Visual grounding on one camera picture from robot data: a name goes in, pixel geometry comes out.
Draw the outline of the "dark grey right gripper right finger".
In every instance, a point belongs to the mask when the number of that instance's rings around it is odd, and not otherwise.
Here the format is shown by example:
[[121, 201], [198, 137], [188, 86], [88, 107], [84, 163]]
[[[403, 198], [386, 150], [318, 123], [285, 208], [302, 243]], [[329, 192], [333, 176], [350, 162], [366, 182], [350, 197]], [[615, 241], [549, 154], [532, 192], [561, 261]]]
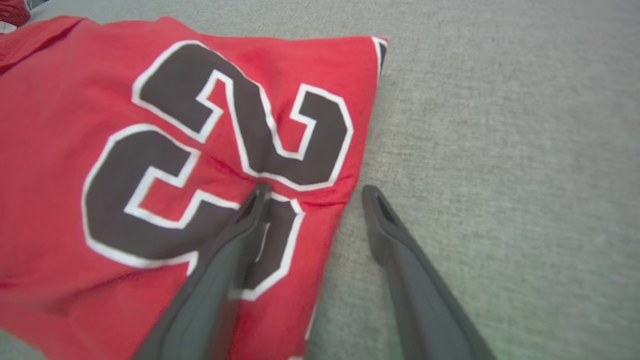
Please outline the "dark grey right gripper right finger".
[[403, 358], [493, 360], [487, 342], [379, 187], [363, 187], [362, 207], [371, 254], [390, 290]]

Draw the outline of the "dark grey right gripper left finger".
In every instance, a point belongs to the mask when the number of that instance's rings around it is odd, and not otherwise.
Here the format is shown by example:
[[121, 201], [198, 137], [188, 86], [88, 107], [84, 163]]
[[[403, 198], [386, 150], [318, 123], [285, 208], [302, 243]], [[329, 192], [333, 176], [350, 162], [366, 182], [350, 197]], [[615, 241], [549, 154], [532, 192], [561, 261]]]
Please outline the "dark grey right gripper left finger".
[[262, 183], [211, 243], [134, 360], [225, 360], [243, 289], [266, 232], [271, 187]]

